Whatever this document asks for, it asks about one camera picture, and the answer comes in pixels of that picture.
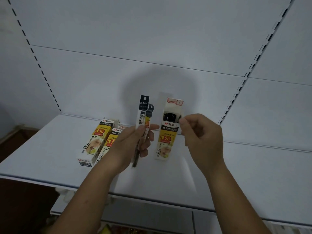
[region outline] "person's left hand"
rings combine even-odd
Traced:
[[[154,141],[154,132],[151,130],[157,130],[158,128],[159,125],[150,125],[150,130],[145,142],[142,142],[141,139],[145,131],[144,125],[140,126],[138,129],[135,129],[134,126],[124,129],[99,163],[107,164],[105,168],[107,168],[113,176],[116,176],[129,166],[131,158],[135,155],[135,147],[140,140],[138,147],[140,150],[140,157],[148,155],[149,152],[147,148],[151,145],[151,141]]]

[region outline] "person's right hand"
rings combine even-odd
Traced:
[[[185,145],[205,176],[224,165],[223,136],[219,125],[202,114],[185,116],[179,123]]]

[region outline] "yellow and white box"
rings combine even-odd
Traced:
[[[92,133],[82,152],[78,155],[81,166],[93,167],[96,159],[112,129],[119,125],[119,121],[103,119]]]
[[[107,138],[107,140],[106,140],[95,164],[97,164],[101,160],[101,158],[110,150],[111,146],[113,145],[113,143],[115,142],[115,140],[117,139],[117,137],[120,135],[121,132],[122,132],[122,130],[117,129],[117,128],[113,128],[113,130],[110,133],[110,135],[108,136],[108,138]]]
[[[177,131],[179,129],[179,119],[181,118],[183,100],[167,98],[163,111],[163,121],[156,147],[156,157],[159,160],[168,160],[172,146],[174,144]]]

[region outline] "white panel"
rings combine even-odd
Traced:
[[[250,77],[312,85],[312,0],[295,0]]]
[[[58,197],[51,212],[64,211],[67,206],[64,196]],[[163,232],[193,233],[191,211],[121,199],[114,199],[112,204],[105,207],[101,220]]]
[[[218,218],[215,213],[194,211],[196,234],[222,234]]]
[[[184,99],[184,113],[218,122],[244,78],[178,67],[34,47],[63,113],[119,118],[135,124],[140,94],[160,123],[166,97]]]
[[[312,151],[312,86],[249,78],[222,123],[225,141]]]
[[[60,111],[7,0],[0,10],[0,103],[16,124],[40,129]]]
[[[12,0],[30,43],[244,76],[290,0]]]
[[[59,115],[0,163],[0,175],[78,188],[90,168],[76,160],[98,121]],[[155,150],[150,147],[150,155]],[[312,224],[310,153],[224,143],[229,170],[262,218]],[[141,158],[113,181],[112,194],[213,210],[205,177],[184,138],[176,137],[166,162]]]
[[[0,104],[0,140],[11,132],[15,127],[15,122]]]

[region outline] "hand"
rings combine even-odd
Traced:
[[[188,115],[179,120],[185,145],[201,172],[208,176],[224,165],[223,136],[219,125],[202,114]]]
[[[145,131],[144,125],[139,126],[138,129],[135,129],[134,126],[124,129],[113,143],[109,152],[107,152],[99,163],[107,164],[107,169],[113,176],[116,176],[129,166],[131,158],[135,155],[135,147],[140,140],[138,147],[140,157],[148,155],[147,148],[151,145],[151,141],[154,141],[154,132],[151,130],[157,130],[158,128],[159,125],[150,125],[145,142],[142,142],[141,139]]]

